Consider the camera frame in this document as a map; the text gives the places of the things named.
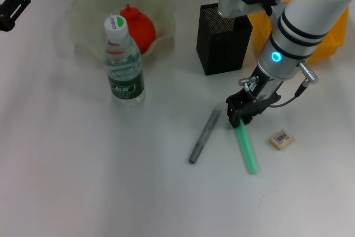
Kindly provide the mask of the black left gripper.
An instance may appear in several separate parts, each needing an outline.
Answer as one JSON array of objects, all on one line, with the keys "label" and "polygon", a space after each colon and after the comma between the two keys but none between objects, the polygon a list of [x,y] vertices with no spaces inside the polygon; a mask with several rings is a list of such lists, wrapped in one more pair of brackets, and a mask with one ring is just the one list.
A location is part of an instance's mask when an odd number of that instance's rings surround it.
[{"label": "black left gripper", "polygon": [[1,31],[11,31],[15,23],[11,15],[21,15],[31,0],[7,0],[7,6],[1,5]]}]

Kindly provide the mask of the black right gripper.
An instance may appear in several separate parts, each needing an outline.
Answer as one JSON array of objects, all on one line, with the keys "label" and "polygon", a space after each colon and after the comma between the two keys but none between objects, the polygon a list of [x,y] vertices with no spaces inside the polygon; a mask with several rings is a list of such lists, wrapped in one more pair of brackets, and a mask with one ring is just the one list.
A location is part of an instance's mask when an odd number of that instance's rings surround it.
[{"label": "black right gripper", "polygon": [[277,104],[281,96],[277,93],[283,80],[272,78],[260,66],[257,66],[251,76],[241,78],[239,85],[242,89],[226,99],[227,116],[235,129],[244,120],[249,124],[253,118],[263,112],[263,108],[279,108],[285,104]]}]

